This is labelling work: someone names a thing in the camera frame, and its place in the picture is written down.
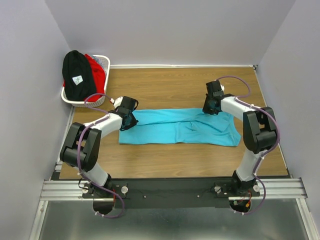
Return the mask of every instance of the laundry basket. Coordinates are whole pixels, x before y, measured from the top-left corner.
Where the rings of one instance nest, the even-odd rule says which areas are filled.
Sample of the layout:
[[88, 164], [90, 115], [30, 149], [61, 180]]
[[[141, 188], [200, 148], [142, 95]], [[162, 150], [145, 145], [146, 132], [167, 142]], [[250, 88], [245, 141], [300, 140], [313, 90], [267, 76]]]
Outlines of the laundry basket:
[[[107, 90], [107, 85], [108, 85], [108, 78], [109, 78], [109, 72], [110, 72], [110, 60], [109, 58], [107, 58], [106, 56], [102, 56], [102, 55], [93, 55], [96, 58], [100, 59], [101, 63], [102, 63], [102, 67], [104, 69], [104, 73], [105, 73], [105, 82], [104, 82], [104, 93], [106, 93]], [[61, 91], [61, 98], [63, 101], [65, 101], [68, 104], [71, 104], [75, 107], [78, 108], [85, 108], [85, 102], [84, 101], [70, 101], [67, 99], [66, 96], [66, 92], [65, 92], [65, 87], [62, 87], [62, 91]], [[91, 107], [98, 107], [100, 105], [102, 105], [105, 101], [105, 96], [100, 97], [97, 101], [95, 102], [88, 102], [87, 105], [91, 106]]]

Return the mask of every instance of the wooden table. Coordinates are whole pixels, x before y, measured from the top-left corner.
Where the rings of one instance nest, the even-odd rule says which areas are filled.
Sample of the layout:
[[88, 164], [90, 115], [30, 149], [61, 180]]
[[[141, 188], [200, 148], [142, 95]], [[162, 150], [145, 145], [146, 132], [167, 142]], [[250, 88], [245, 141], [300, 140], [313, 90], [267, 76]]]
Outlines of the wooden table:
[[[234, 75], [245, 79], [252, 90], [248, 103], [264, 106], [256, 75], [250, 67], [219, 68], [143, 68], [111, 69], [107, 94], [114, 99], [129, 96], [139, 101], [138, 109], [202, 108], [206, 98], [206, 83]], [[237, 79], [221, 80], [225, 93], [243, 95], [247, 87]], [[111, 110], [106, 100], [100, 108]], [[75, 110], [74, 122], [87, 123], [103, 113], [86, 108]], [[235, 119], [242, 135], [242, 123]], [[170, 178], [231, 176], [239, 166], [245, 145], [225, 147], [211, 144], [146, 144], [118, 143], [119, 133], [113, 132], [101, 140], [98, 162], [113, 178]], [[284, 176], [287, 169], [279, 148], [262, 163], [258, 175]], [[60, 179], [77, 179], [77, 172], [63, 164]]]

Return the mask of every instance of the gray panel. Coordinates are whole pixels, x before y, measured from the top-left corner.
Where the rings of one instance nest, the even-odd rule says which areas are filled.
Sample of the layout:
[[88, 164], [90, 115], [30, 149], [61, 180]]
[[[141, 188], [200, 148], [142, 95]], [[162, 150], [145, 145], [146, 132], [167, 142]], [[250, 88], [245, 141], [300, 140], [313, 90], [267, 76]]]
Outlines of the gray panel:
[[71, 49], [111, 64], [258, 64], [295, 0], [45, 0]]
[[257, 73], [266, 103], [273, 108], [281, 129], [287, 167], [295, 178], [303, 179], [320, 233], [319, 13], [319, 0], [297, 0]]
[[60, 97], [70, 48], [43, 0], [2, 0], [0, 43], [0, 239], [26, 240], [70, 112]]
[[40, 236], [42, 240], [308, 239], [295, 199], [266, 200], [259, 211], [246, 216], [208, 207], [128, 209], [118, 219], [95, 216], [92, 202], [50, 202]]

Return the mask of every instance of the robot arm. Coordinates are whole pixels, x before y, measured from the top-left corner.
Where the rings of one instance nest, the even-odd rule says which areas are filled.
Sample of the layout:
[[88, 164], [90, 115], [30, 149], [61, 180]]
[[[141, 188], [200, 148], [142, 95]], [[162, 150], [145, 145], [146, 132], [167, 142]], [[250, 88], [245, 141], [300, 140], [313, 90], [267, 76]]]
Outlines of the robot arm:
[[[94, 124], [94, 126], [85, 132], [81, 143], [80, 163], [82, 174], [99, 186], [110, 190], [112, 188], [112, 178], [97, 162], [100, 141], [103, 137], [114, 131], [124, 131], [137, 124], [138, 121], [133, 115], [133, 111], [137, 108], [136, 104], [138, 105], [138, 101], [133, 98], [127, 96], [119, 97], [113, 104], [115, 110], [109, 111], [109, 116], [106, 120], [99, 122], [106, 117], [104, 116], [85, 124], [73, 123], [62, 146], [60, 159], [69, 166], [79, 170], [77, 163], [79, 138], [85, 127]], [[105, 194], [105, 192], [98, 189], [97, 192]]]
[[[274, 122], [261, 111], [254, 110], [237, 101], [231, 94], [224, 94], [218, 80], [206, 84], [207, 94], [202, 111], [206, 114], [217, 115], [226, 112], [243, 122], [243, 141], [245, 153], [240, 166], [234, 171], [233, 191], [247, 191], [255, 184], [255, 173], [260, 167], [260, 156], [269, 150], [277, 141], [277, 131]], [[261, 108], [273, 118], [274, 112], [270, 107]]]

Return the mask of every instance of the blue towel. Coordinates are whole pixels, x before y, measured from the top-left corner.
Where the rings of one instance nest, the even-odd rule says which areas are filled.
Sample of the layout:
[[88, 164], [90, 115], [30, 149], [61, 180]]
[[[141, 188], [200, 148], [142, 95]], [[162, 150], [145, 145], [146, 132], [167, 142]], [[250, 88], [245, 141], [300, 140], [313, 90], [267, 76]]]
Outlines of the blue towel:
[[119, 132], [120, 144], [215, 144], [237, 146], [241, 136], [226, 112], [204, 114], [201, 108], [136, 110], [138, 124]]

